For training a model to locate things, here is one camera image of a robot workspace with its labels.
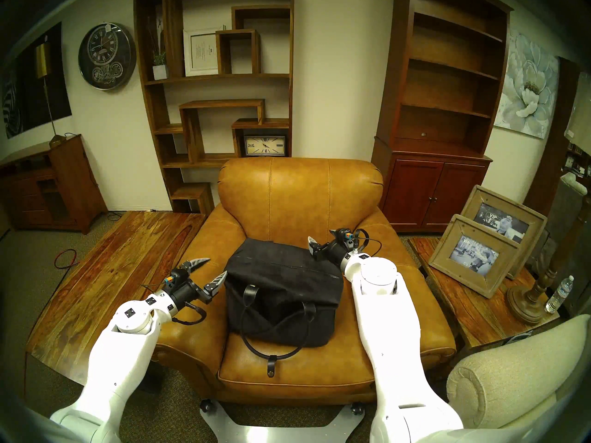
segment roman numeral clock face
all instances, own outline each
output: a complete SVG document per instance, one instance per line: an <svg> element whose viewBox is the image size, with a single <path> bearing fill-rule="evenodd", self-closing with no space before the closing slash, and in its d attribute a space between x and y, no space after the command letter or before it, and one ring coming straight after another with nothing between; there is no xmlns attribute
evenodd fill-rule
<svg viewBox="0 0 591 443"><path fill-rule="evenodd" d="M285 136L245 136L247 156L285 156Z"/></svg>
<svg viewBox="0 0 591 443"><path fill-rule="evenodd" d="M98 66L106 65L115 58L119 40L112 29L99 27L93 31L87 44L88 56Z"/></svg>

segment white flower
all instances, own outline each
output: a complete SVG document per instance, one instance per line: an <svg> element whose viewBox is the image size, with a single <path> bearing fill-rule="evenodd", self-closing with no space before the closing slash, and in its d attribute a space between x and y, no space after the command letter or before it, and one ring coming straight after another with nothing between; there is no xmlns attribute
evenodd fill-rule
<svg viewBox="0 0 591 443"><path fill-rule="evenodd" d="M540 122L550 119L557 79L548 54L519 34L510 52L503 83L503 93L512 104L502 116L512 130L522 131L527 124L533 134L543 138Z"/></svg>

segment lamp stand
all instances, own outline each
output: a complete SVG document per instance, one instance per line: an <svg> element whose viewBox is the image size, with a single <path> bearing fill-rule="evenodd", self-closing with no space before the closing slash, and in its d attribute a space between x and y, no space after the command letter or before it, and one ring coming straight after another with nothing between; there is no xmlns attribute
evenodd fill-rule
<svg viewBox="0 0 591 443"><path fill-rule="evenodd" d="M60 144L66 141L65 136L58 135L56 133L56 126L53 125L53 117L51 115L51 107L49 106L49 94L47 93L47 82L45 82L45 76L43 76L43 91L45 92L45 101L47 101L47 110L49 111L49 120L51 120L51 127L53 128L53 138L49 141L49 147L58 147Z"/></svg>
<svg viewBox="0 0 591 443"><path fill-rule="evenodd" d="M554 281L558 270L568 260L570 252L577 243L585 222L587 222L589 213L591 213L591 196L585 195L577 219L573 222L569 232L558 245L544 274L538 278L531 289L524 286L509 289L506 294L507 303L516 318L531 326L537 324L542 319L545 304L541 302L540 296L545 293L546 288Z"/></svg>

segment water bottle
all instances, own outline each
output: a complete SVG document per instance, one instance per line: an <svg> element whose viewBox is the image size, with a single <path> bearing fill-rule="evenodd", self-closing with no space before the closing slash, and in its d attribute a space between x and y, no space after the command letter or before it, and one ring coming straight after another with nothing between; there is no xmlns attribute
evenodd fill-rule
<svg viewBox="0 0 591 443"><path fill-rule="evenodd" d="M573 281L574 278L569 276L568 278L564 278L556 289L556 292L550 297L550 299L546 302L546 312L553 314L556 310L561 306L564 299L569 295L569 292L573 290Z"/></svg>

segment black tote bag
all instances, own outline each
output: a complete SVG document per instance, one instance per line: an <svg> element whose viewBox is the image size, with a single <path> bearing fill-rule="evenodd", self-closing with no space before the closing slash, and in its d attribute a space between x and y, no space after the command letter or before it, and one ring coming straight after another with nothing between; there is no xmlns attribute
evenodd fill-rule
<svg viewBox="0 0 591 443"><path fill-rule="evenodd" d="M254 354L275 362L302 347L328 343L335 331L335 311L343 292L336 265L316 261L307 249L247 238L226 265L226 301L232 331L241 334ZM254 349L248 337L297 348L282 356Z"/></svg>

